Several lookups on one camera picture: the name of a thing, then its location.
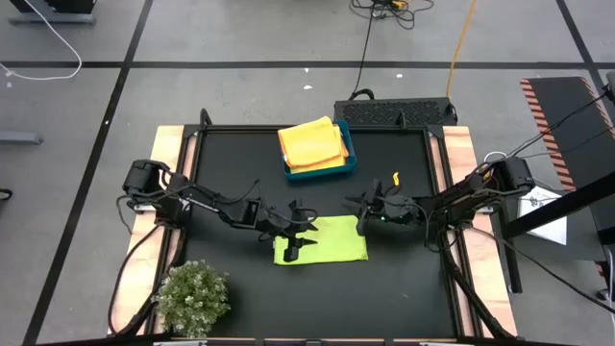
floor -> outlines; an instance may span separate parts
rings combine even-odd
[[[444,95],[469,6],[437,1],[409,32],[374,22],[366,60],[376,67],[363,71],[361,85],[379,98]],[[537,134],[520,79],[582,76],[602,86],[615,68],[614,11],[611,0],[479,2],[452,89],[479,160]],[[43,26],[10,25],[15,14],[0,3],[0,61],[29,76],[69,74],[72,53]],[[58,27],[85,62],[74,79],[0,75],[0,126],[45,138],[38,147],[0,147],[1,184],[15,191],[0,206],[2,345],[105,335],[129,240],[114,199],[129,164],[149,157],[159,125],[195,123],[202,107],[216,124],[332,115],[355,85],[367,29],[346,0],[99,0],[94,15],[94,27]],[[528,154],[544,150],[539,142]],[[539,158],[530,160],[532,174],[558,186]],[[593,263],[551,264],[588,292],[604,287]],[[526,292],[511,296],[520,335],[612,342],[605,312],[530,263],[520,266]]]

white paper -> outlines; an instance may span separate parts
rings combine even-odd
[[[519,216],[523,216],[561,197],[542,187],[535,187],[519,200]],[[531,235],[566,245],[566,216],[529,231]]]

blue tray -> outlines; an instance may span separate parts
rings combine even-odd
[[[357,156],[355,155],[355,148],[353,147],[353,142],[350,139],[350,131],[348,130],[348,123],[344,120],[334,121],[333,124],[337,124],[339,126],[339,131],[342,134],[342,139],[344,140],[344,144],[346,145],[346,149],[348,149],[348,158],[346,158],[346,164],[337,167],[318,169],[309,172],[302,173],[290,173],[290,168],[284,161],[282,157],[282,166],[284,169],[284,175],[290,182],[296,182],[303,179],[309,179],[314,177],[320,177],[324,175],[330,174],[338,174],[338,173],[347,173],[351,174],[355,167],[357,166]]]

folded yellow towel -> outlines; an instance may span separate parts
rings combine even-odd
[[[345,158],[348,157],[348,150],[346,149],[346,146],[344,145],[344,141],[342,140],[342,134],[339,131],[338,126],[333,127],[333,134],[335,135],[335,140],[340,146],[341,152],[339,155],[334,156],[330,159],[326,159],[324,161],[319,161],[319,162],[305,165],[305,166],[290,167],[290,173],[295,174],[295,173],[309,172],[313,170],[332,168],[332,167],[344,165],[346,163]]]
[[[340,137],[328,116],[278,131],[289,167],[307,166],[342,154]]]

yellow cable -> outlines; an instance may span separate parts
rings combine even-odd
[[[470,11],[468,12],[468,16],[465,18],[463,30],[461,31],[461,37],[459,38],[459,42],[457,43],[457,47],[455,49],[455,55],[453,56],[453,61],[451,62],[451,70],[449,71],[449,82],[446,84],[446,97],[448,98],[451,98],[451,83],[453,82],[453,74],[455,73],[455,62],[457,61],[457,56],[459,55],[459,51],[461,50],[461,46],[463,45],[465,33],[468,31],[468,27],[470,26],[470,22],[472,21],[472,14],[474,14],[474,7],[476,5],[477,0],[472,0],[472,5],[470,5]]]

